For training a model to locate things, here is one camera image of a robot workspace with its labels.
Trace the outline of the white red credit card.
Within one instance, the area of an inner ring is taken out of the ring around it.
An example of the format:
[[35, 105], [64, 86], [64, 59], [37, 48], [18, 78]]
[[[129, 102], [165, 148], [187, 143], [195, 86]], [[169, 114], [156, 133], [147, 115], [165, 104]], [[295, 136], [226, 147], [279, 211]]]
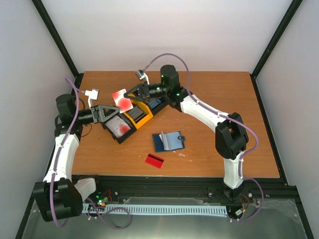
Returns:
[[126, 92], [126, 89], [121, 89], [112, 93], [112, 98], [115, 102], [115, 105], [120, 109], [120, 113], [124, 113], [133, 109], [131, 100], [124, 97], [124, 93]]

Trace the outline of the blue leather card holder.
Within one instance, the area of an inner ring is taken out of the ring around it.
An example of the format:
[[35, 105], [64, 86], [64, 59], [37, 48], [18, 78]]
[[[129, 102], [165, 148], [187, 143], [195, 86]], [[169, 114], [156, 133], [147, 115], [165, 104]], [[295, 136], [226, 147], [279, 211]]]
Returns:
[[154, 133], [152, 138], [155, 152], [169, 152], [185, 148], [185, 137], [180, 131]]

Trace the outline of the red black-stripe credit card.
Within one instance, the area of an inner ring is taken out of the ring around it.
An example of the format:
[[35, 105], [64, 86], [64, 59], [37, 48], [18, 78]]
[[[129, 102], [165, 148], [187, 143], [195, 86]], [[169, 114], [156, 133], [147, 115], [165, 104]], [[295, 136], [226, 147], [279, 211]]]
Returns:
[[147, 163], [153, 167], [156, 167], [158, 169], [161, 169], [161, 167], [164, 163], [164, 160], [160, 157], [157, 157], [156, 155], [148, 154], [148, 156], [145, 159], [145, 163]]

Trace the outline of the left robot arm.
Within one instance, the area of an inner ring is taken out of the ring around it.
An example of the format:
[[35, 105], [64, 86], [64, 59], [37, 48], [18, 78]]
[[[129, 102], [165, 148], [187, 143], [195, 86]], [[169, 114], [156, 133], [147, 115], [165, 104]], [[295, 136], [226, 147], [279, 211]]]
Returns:
[[55, 147], [52, 161], [43, 181], [33, 188], [33, 196], [42, 218], [46, 222], [77, 217], [82, 213], [83, 202], [90, 197], [99, 200], [104, 188], [94, 177], [72, 183], [71, 174], [76, 150], [80, 144], [83, 126], [105, 123], [119, 113], [115, 106], [97, 105], [79, 110], [77, 96], [63, 94], [56, 98], [59, 111], [56, 125]]

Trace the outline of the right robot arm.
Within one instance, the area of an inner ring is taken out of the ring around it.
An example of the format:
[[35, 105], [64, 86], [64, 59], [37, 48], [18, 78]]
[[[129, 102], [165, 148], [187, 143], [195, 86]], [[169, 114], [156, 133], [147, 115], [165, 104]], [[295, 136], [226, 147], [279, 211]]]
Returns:
[[228, 201], [235, 200], [243, 188], [243, 157], [249, 141], [242, 118], [238, 113], [228, 114], [201, 101], [189, 87], [183, 87], [173, 65], [160, 69], [160, 83], [151, 84], [144, 70], [135, 72], [141, 81], [124, 94], [125, 98], [147, 102], [164, 98], [172, 108], [190, 115], [215, 134], [215, 148], [224, 161], [223, 194]]

